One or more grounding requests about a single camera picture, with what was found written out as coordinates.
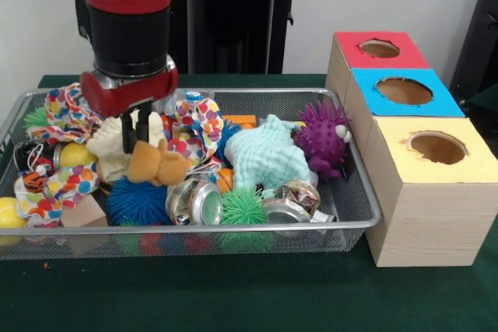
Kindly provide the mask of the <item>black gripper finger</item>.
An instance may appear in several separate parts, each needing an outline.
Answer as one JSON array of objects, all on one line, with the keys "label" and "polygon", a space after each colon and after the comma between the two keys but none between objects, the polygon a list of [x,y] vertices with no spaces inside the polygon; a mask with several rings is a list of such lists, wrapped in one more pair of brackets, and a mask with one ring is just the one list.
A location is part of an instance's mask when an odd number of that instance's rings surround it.
[{"label": "black gripper finger", "polygon": [[124,153],[132,153],[135,146],[135,130],[130,113],[121,115],[121,135]]},{"label": "black gripper finger", "polygon": [[138,112],[138,120],[135,126],[136,138],[138,141],[149,141],[149,115],[150,109],[140,109]]}]

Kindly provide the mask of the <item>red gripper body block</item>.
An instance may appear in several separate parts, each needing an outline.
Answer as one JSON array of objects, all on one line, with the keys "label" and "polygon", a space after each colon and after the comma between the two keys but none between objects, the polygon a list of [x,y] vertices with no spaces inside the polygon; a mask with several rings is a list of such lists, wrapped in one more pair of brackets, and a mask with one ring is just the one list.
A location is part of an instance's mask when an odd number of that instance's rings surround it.
[{"label": "red gripper body block", "polygon": [[154,102],[171,95],[177,88],[175,66],[143,79],[112,79],[102,72],[80,75],[82,94],[91,110],[101,117],[119,117],[139,104]]}]

